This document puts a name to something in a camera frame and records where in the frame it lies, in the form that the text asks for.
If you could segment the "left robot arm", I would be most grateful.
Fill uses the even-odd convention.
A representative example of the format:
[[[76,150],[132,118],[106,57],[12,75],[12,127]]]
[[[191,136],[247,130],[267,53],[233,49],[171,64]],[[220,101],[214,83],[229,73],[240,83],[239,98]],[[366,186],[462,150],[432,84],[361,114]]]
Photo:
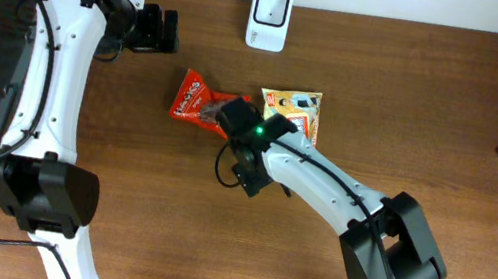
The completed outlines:
[[[100,279],[89,226],[95,173],[78,167],[77,128],[94,60],[174,53],[178,14],[152,0],[36,0],[36,28],[10,123],[0,134],[0,208],[39,250],[47,279]]]

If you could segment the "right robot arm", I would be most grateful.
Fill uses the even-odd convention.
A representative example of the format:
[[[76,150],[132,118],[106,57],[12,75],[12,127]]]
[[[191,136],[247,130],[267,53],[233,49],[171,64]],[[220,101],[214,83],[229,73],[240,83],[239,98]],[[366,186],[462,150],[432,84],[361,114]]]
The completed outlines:
[[[390,198],[366,187],[287,118],[263,118],[244,99],[224,104],[216,120],[236,158],[237,185],[253,197],[276,183],[303,199],[338,236],[347,279],[446,279],[429,222],[408,193]]]

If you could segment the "orange snack bag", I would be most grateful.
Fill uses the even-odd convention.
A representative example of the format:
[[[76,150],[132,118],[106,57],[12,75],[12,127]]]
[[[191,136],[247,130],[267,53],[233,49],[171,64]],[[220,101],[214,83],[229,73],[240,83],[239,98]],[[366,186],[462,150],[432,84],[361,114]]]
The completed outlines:
[[[193,123],[227,139],[217,123],[217,112],[223,105],[238,98],[239,95],[212,90],[200,73],[188,69],[168,113],[173,119]]]

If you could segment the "pale yellow snack bag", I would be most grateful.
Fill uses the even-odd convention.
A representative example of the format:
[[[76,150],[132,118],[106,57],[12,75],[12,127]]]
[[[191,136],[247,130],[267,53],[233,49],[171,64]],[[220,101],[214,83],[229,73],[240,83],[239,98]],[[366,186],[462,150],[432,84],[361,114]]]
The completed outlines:
[[[261,89],[263,101],[263,117],[271,118],[281,114],[293,122],[299,132],[303,132],[313,146],[316,146],[320,106],[323,93],[308,91],[283,91]]]

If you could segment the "white barcode scanner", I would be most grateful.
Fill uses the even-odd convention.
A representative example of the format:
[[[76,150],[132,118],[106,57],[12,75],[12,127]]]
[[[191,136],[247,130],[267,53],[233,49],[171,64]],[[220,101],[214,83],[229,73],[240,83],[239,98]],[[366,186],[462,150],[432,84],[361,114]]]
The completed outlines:
[[[256,50],[284,49],[294,0],[252,0],[245,43]]]

